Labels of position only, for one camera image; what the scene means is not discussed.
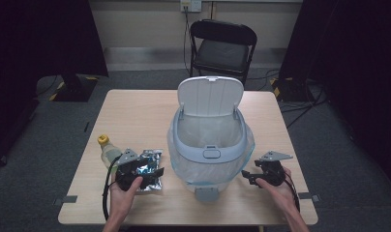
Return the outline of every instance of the chair leg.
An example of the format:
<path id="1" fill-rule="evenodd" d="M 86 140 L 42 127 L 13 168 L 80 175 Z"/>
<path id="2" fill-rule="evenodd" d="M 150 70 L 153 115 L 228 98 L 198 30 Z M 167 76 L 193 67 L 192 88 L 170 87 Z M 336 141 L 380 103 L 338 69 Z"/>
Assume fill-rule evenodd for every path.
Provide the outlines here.
<path id="1" fill-rule="evenodd" d="M 243 83 L 243 86 L 246 85 L 246 81 L 247 81 L 247 74 L 243 75 L 243 78 L 241 79 L 241 83 Z"/>

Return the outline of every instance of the human hand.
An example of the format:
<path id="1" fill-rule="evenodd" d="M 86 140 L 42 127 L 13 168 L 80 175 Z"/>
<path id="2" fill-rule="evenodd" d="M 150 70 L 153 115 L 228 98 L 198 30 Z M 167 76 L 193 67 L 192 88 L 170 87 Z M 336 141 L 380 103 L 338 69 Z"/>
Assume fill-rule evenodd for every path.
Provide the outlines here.
<path id="1" fill-rule="evenodd" d="M 114 181 L 115 174 L 112 174 L 111 182 L 113 184 L 110 186 L 110 214 L 103 231 L 118 231 L 121 223 L 132 208 L 135 192 L 140 187 L 143 178 L 140 176 L 135 178 L 127 191 L 120 189 Z"/>
<path id="2" fill-rule="evenodd" d="M 286 167 L 283 167 L 283 169 L 286 173 L 286 181 L 292 184 L 290 179 L 291 171 Z M 288 210 L 291 205 L 295 207 L 294 196 L 292 194 L 291 188 L 285 182 L 275 187 L 270 185 L 265 180 L 257 178 L 256 183 L 271 194 L 275 204 L 283 212 Z"/>
<path id="3" fill-rule="evenodd" d="M 292 185 L 291 171 L 284 167 L 286 173 L 286 181 Z M 263 189 L 266 189 L 272 196 L 277 207 L 284 213 L 288 226 L 292 232 L 309 232 L 310 229 L 305 224 L 294 202 L 294 195 L 292 189 L 286 182 L 283 182 L 279 186 L 275 187 L 261 178 L 256 179 L 256 183 Z"/>

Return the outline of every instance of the power cable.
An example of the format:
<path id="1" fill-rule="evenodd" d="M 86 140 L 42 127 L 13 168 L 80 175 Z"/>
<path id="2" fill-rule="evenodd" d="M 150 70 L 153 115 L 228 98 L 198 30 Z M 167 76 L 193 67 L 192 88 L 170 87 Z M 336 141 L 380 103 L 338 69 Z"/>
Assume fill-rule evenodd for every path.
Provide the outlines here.
<path id="1" fill-rule="evenodd" d="M 189 16 L 188 16 L 188 9 L 187 7 L 184 7 L 184 14 L 186 16 L 186 29 L 184 30 L 184 54 L 183 54 L 183 59 L 184 59 L 184 66 L 186 67 L 187 73 L 190 74 L 189 68 L 187 68 L 187 63 L 186 63 L 186 41 L 187 41 L 187 32 L 189 33 L 189 40 L 191 39 L 190 37 L 190 25 L 189 25 Z"/>

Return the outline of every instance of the clear plastic bag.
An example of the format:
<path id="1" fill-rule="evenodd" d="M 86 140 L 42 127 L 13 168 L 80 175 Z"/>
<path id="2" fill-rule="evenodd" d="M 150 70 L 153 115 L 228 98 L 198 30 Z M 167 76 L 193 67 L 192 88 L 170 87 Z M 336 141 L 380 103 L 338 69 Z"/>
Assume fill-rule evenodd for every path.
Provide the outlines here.
<path id="1" fill-rule="evenodd" d="M 241 122 L 234 120 L 232 115 L 220 117 L 185 116 L 185 119 L 180 121 L 181 125 L 178 130 L 180 140 L 191 147 L 203 148 L 206 145 L 216 145 L 221 148 L 230 147 L 237 144 L 242 137 Z M 175 148 L 172 124 L 167 133 L 171 166 L 190 190 L 208 186 L 219 186 L 219 190 L 224 189 L 244 168 L 255 147 L 253 133 L 246 125 L 247 147 L 237 159 L 222 163 L 194 162 L 181 156 Z"/>

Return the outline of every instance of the white lid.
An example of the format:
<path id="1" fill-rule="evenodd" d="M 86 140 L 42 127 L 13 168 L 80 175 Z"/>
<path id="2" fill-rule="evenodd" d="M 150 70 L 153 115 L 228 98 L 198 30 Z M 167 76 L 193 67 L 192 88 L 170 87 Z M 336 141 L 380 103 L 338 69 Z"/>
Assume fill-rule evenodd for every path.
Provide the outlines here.
<path id="1" fill-rule="evenodd" d="M 178 86 L 178 102 L 184 114 L 213 117 L 232 114 L 241 102 L 243 84 L 231 77 L 200 76 Z"/>

